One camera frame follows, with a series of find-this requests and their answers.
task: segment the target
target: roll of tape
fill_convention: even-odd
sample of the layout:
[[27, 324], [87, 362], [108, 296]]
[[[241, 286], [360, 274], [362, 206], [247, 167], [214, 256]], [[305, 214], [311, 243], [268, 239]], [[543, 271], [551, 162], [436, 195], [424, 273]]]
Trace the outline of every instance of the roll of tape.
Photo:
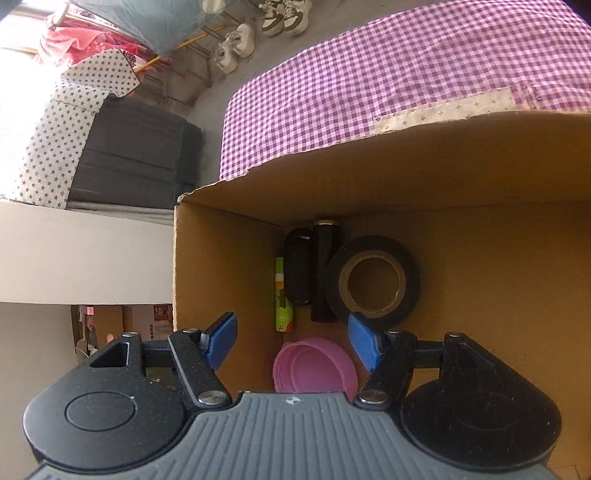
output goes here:
[[[388, 263], [398, 276], [391, 298], [376, 308], [361, 306], [349, 289], [355, 267], [371, 258]], [[421, 280], [413, 256], [396, 240], [385, 236], [367, 235], [351, 240], [335, 253], [326, 271], [326, 298], [337, 318], [347, 323], [351, 313], [359, 312], [379, 332], [390, 330], [404, 320], [417, 303], [420, 291]]]

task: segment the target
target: checkered cloth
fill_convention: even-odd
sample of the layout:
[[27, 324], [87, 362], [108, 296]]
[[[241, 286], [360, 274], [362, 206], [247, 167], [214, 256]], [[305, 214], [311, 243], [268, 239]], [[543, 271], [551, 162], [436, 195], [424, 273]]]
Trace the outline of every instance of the checkered cloth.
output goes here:
[[591, 110], [591, 28], [560, 0], [459, 0], [348, 31], [234, 95], [220, 179], [371, 135], [378, 116], [501, 88], [519, 109]]

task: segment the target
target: crosshair logo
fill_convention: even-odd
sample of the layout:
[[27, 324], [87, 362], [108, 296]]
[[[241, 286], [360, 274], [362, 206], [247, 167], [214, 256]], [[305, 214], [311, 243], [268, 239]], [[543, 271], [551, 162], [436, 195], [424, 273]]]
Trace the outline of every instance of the crosshair logo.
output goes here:
[[298, 397], [288, 397], [285, 399], [285, 402], [289, 405], [297, 405], [301, 400]]

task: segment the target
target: white cloth with stars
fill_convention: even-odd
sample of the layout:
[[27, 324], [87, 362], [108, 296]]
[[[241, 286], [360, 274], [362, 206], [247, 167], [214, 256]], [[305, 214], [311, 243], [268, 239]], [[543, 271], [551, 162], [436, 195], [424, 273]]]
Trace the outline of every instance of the white cloth with stars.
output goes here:
[[105, 98], [139, 85], [125, 56], [111, 49], [66, 70], [25, 149], [12, 199], [65, 208], [90, 127]]

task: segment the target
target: gray ribbed plate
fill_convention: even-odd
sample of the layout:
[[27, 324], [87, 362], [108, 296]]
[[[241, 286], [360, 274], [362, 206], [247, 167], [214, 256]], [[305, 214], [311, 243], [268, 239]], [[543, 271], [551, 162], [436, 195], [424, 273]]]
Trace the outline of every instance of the gray ribbed plate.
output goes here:
[[556, 480], [537, 465], [507, 473], [468, 472], [417, 449], [379, 412], [343, 394], [245, 393], [238, 405], [197, 416], [157, 460], [94, 475], [44, 465], [32, 480]]

